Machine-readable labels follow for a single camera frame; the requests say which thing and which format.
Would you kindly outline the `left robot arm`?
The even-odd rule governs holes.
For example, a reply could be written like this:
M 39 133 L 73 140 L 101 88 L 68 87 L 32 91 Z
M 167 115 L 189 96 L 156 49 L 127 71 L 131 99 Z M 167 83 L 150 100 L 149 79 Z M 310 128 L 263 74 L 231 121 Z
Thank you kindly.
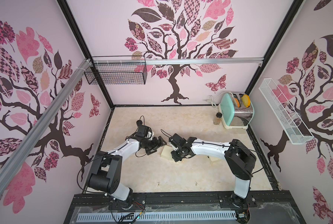
M 150 127 L 139 125 L 137 130 L 127 136 L 120 146 L 108 152 L 99 151 L 96 154 L 86 185 L 120 201 L 131 201 L 133 190 L 120 183 L 123 162 L 140 149 L 145 149 L 147 155 L 150 155 L 166 144 L 161 136 L 153 135 Z

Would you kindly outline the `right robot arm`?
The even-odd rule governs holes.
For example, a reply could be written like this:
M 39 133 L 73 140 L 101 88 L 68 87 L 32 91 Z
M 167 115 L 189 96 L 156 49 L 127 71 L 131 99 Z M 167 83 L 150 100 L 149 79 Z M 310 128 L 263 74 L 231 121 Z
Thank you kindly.
M 224 143 L 210 142 L 196 137 L 184 139 L 175 133 L 169 137 L 168 141 L 174 149 L 171 155 L 175 162 L 190 159 L 196 155 L 206 155 L 225 160 L 235 176 L 235 186 L 231 200 L 238 207 L 246 204 L 257 157 L 240 140 L 233 139 L 231 142 Z

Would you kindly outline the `cream drawer jewelry box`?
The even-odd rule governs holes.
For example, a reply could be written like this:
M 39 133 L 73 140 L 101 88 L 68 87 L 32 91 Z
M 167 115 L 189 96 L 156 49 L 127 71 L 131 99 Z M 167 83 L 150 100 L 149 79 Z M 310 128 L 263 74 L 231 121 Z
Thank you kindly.
M 161 153 L 161 158 L 172 161 L 173 158 L 172 158 L 171 152 L 173 152 L 173 150 L 174 149 L 170 146 L 164 146 L 162 153 Z

